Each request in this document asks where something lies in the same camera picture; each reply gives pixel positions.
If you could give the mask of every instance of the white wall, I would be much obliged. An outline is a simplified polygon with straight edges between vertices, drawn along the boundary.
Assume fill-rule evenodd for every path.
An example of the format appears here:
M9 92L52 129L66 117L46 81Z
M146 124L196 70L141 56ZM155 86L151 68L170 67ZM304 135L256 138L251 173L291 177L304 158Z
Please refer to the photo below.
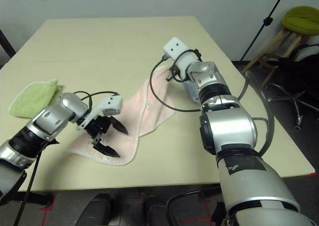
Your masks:
M0 28L18 50L48 18L194 15L231 60L239 60L276 0L0 0ZM282 0L250 60L278 29L292 7L318 0Z

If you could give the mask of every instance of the yellow-green cloth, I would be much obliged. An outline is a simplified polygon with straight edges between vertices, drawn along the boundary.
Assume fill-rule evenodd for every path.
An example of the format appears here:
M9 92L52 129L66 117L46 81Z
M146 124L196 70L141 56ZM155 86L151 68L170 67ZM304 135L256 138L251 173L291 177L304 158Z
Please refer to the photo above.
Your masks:
M13 116L33 118L60 95L62 88L57 83L57 79L31 83L13 101L9 113Z
M292 32L319 35L319 10L310 6L292 8L285 14L281 23Z

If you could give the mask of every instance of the green towel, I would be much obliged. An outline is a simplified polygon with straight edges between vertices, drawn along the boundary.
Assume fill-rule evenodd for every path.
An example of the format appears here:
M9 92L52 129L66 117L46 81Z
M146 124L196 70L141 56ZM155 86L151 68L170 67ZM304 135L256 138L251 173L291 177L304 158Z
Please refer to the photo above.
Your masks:
M9 113L19 117L35 117L60 95L62 88L57 83L57 79L31 83L13 101Z

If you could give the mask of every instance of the stool seat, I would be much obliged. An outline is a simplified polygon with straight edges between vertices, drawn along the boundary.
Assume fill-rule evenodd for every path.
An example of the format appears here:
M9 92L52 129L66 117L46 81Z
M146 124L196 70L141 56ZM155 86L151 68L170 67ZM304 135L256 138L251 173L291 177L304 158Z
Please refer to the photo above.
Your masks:
M310 6L292 8L285 14L281 23L292 32L319 35L319 10Z

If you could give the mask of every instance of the chair caster wheel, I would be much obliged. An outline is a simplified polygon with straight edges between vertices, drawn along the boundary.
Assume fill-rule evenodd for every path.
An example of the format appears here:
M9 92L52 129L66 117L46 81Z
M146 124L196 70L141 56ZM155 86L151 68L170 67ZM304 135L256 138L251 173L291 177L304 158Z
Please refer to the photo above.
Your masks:
M301 127L300 127L299 125L295 125L295 126L294 126L294 129L295 129L296 131L300 131L300 130L301 130Z

